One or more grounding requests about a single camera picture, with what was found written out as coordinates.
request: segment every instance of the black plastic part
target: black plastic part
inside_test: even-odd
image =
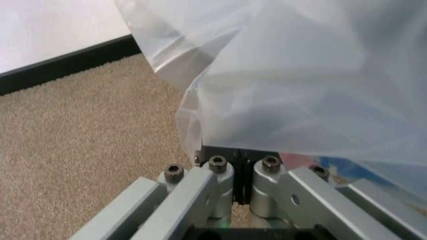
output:
[[[183,240],[335,240],[321,227],[296,228],[190,228]]]
[[[141,53],[126,35],[32,65],[0,73],[0,96]]]
[[[202,145],[200,150],[200,166],[203,166],[203,164],[215,155],[225,157],[233,165],[233,201],[240,205],[246,205],[251,202],[254,164],[265,156],[275,156],[280,159],[277,152]]]

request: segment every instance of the hex socket bolt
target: hex socket bolt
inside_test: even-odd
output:
[[[227,170],[227,159],[221,155],[209,158],[209,169],[216,174],[223,174]]]
[[[278,173],[280,165],[281,161],[278,157],[268,155],[262,159],[262,169],[268,173]]]
[[[184,168],[179,164],[168,165],[164,169],[164,179],[171,184],[177,184],[184,177]]]
[[[328,181],[329,171],[326,168],[316,164],[311,165],[308,168],[317,174],[317,176],[319,176],[321,179],[325,180],[326,182]]]

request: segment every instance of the floor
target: floor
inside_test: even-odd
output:
[[[139,54],[0,97],[0,239],[66,239],[182,151],[182,92]],[[247,224],[235,207],[235,226]]]

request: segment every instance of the clear plastic sheet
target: clear plastic sheet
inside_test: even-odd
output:
[[[427,1],[116,0],[203,144],[351,159],[427,199]]]

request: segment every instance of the beige carpet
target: beige carpet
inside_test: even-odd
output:
[[[142,55],[1,96],[0,239],[67,239],[137,177],[189,168],[181,97]]]

